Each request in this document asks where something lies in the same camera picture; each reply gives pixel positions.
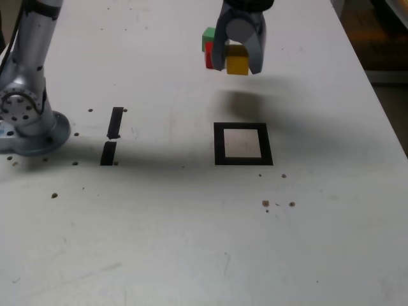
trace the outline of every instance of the square target marker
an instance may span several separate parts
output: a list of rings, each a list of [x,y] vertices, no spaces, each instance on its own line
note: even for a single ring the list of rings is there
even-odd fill
[[[273,165],[266,124],[214,123],[216,165]]]

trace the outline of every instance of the metal robot base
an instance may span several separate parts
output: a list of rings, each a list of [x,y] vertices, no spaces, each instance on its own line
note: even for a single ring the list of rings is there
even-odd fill
[[[63,114],[54,112],[54,116],[55,125],[50,131],[31,137],[21,136],[11,124],[0,122],[0,154],[38,156],[58,149],[68,140],[71,128]]]

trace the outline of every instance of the red cube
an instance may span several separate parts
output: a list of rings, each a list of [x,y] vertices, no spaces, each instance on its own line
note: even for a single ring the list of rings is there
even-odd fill
[[[212,60],[211,60],[211,53],[212,53],[213,46],[214,46],[214,43],[212,42],[205,43],[205,66],[208,69],[214,69],[214,66],[212,65]]]

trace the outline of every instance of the cable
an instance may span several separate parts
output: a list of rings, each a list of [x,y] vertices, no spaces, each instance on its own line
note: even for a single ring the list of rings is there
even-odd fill
[[[7,51],[6,51],[6,53],[5,53],[4,57],[3,57],[3,61],[1,62],[1,65],[0,65],[0,76],[3,73],[4,66],[6,65],[6,61],[7,61],[8,57],[10,56],[11,49],[13,48],[14,41],[15,41],[15,38],[16,38],[17,32],[18,32],[18,27],[20,25],[21,17],[23,16],[23,12],[24,12],[24,0],[21,2],[20,11],[18,13],[17,20],[16,20],[15,25],[14,25],[14,30],[13,30],[13,34],[12,34],[11,39],[10,39],[10,43],[8,44]]]

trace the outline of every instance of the black square outline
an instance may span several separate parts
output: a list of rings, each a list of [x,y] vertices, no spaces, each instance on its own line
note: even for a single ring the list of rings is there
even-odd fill
[[[258,131],[261,158],[256,157],[225,157],[225,129],[256,129]],[[214,154],[217,166],[273,166],[270,151],[268,129],[265,123],[214,123]]]

